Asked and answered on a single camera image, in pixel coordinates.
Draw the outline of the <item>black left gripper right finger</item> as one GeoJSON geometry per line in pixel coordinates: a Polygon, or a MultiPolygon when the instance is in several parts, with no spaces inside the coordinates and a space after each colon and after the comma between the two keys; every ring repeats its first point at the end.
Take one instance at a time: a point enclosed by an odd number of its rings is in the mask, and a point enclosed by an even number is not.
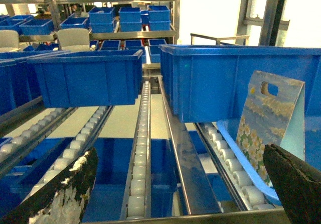
{"type": "Polygon", "coordinates": [[[263,163],[291,223],[320,223],[320,171],[275,144],[263,163]]]}

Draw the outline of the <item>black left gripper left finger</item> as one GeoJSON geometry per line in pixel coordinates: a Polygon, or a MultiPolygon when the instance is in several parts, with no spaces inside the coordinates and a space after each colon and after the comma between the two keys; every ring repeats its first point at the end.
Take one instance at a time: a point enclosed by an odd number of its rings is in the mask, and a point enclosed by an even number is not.
{"type": "Polygon", "coordinates": [[[1,218],[1,223],[81,223],[95,186],[94,147],[1,218]]]}

